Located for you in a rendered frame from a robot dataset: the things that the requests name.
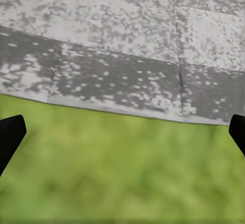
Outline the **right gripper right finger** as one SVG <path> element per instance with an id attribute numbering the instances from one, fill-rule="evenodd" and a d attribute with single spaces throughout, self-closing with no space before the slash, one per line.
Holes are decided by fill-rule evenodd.
<path id="1" fill-rule="evenodd" d="M 229 134 L 245 155 L 245 116 L 233 115 L 230 126 Z"/>

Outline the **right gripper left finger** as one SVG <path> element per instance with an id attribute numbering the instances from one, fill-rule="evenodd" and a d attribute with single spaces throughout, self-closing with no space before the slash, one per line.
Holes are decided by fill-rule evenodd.
<path id="1" fill-rule="evenodd" d="M 26 133 L 22 115 L 0 120 L 0 176 Z"/>

